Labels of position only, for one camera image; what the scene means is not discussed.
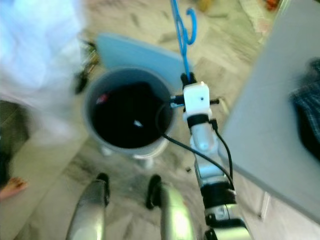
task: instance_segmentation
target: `gray table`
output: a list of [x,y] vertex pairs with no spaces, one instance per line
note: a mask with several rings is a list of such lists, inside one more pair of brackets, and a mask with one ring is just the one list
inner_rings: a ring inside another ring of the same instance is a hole
[[289,100],[313,57],[320,57],[320,3],[283,1],[223,136],[235,170],[320,224],[320,161],[300,142]]

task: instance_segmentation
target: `white bucket base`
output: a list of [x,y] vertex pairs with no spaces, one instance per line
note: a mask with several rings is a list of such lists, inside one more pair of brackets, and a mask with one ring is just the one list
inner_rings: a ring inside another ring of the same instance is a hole
[[[136,163],[143,169],[152,169],[154,166],[154,158],[159,156],[167,147],[168,141],[165,139],[157,149],[146,155],[132,155],[132,158],[136,160]],[[105,146],[101,146],[101,153],[105,157],[112,155],[113,151]]]

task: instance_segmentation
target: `human foot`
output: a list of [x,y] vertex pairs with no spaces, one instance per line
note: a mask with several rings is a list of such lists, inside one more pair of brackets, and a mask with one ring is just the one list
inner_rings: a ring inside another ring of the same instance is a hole
[[10,178],[8,183],[0,190],[0,201],[18,194],[28,186],[20,177]]

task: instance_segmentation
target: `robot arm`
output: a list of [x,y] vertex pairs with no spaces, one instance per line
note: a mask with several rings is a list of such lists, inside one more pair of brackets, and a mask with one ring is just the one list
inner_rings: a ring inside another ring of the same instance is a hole
[[[193,149],[222,165],[219,156],[220,143],[210,121],[210,95],[208,86],[197,83],[193,74],[188,83],[184,75],[183,98],[185,112],[183,118],[188,123]],[[216,165],[195,155],[195,172],[205,207],[205,221],[209,230],[205,240],[251,240],[250,233],[241,217],[236,202],[233,184]]]

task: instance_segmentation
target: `light blue board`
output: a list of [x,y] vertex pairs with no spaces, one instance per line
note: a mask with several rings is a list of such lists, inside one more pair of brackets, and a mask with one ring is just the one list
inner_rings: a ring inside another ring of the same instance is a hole
[[175,52],[114,33],[100,34],[97,49],[107,69],[123,66],[146,68],[163,77],[173,91],[182,91],[180,76],[185,68],[182,57]]

